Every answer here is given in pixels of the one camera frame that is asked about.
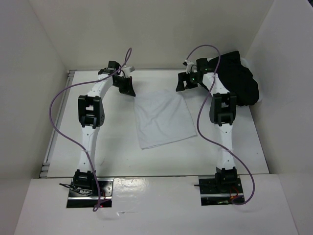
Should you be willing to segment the white skirt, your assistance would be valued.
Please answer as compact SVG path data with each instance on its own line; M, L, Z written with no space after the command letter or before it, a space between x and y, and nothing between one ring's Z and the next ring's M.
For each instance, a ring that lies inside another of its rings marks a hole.
M180 93L162 90L137 95L134 114L141 149L197 135L186 101Z

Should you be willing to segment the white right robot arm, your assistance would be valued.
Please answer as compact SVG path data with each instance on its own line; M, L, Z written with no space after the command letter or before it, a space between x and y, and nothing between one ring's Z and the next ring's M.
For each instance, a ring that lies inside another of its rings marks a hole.
M182 92L202 85L212 96L209 118L218 131L219 139L211 142L221 148L213 186L219 193L226 193L235 186L238 179L232 152L232 131L236 117L237 97L222 84L217 69L209 68L206 58L199 59L195 63L185 60L183 64L186 66L186 71L178 74L176 91Z

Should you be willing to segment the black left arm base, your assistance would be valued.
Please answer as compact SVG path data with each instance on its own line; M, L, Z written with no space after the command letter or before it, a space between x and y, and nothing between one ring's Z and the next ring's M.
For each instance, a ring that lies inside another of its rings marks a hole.
M59 185L68 189L67 208L110 208L112 206L113 178L97 178L91 171L77 170L70 183Z

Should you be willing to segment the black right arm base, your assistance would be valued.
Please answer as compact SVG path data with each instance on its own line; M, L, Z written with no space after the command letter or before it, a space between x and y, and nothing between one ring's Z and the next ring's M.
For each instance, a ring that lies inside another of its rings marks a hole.
M218 185L213 176L199 177L194 184L200 190L202 206L232 205L245 201L241 179L238 177L235 183Z

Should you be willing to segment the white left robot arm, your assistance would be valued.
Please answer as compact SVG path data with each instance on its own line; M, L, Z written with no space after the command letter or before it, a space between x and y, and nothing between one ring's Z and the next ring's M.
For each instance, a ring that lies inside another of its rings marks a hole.
M108 66L98 72L98 82L86 95L78 97L78 118L82 127L82 153L73 185L85 195L97 191L95 179L95 149L100 127L105 121L103 98L111 86L119 89L121 94L135 97L131 73L133 66L120 66L116 61L109 61Z

